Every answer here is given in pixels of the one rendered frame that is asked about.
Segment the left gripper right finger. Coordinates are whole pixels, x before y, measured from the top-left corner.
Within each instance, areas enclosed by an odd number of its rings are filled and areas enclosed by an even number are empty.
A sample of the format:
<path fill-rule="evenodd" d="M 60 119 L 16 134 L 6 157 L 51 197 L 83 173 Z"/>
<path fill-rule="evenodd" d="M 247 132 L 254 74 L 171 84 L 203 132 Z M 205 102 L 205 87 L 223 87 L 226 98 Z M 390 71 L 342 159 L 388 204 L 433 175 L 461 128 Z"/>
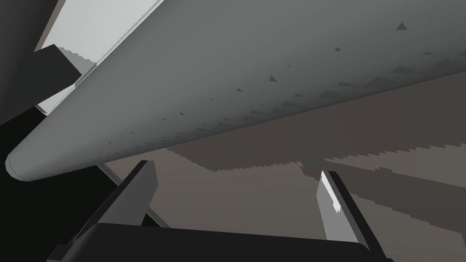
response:
<path fill-rule="evenodd" d="M 337 172 L 321 172 L 316 198 L 327 240 L 359 243 L 375 258 L 386 258 Z"/>

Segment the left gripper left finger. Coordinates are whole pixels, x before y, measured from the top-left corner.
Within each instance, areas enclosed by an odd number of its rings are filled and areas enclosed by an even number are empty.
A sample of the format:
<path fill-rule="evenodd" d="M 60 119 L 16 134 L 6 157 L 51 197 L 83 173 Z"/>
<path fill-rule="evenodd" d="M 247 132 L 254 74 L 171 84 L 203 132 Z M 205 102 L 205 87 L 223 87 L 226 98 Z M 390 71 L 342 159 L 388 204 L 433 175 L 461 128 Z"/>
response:
<path fill-rule="evenodd" d="M 158 186 L 153 161 L 140 161 L 74 237 L 97 223 L 140 226 Z"/>

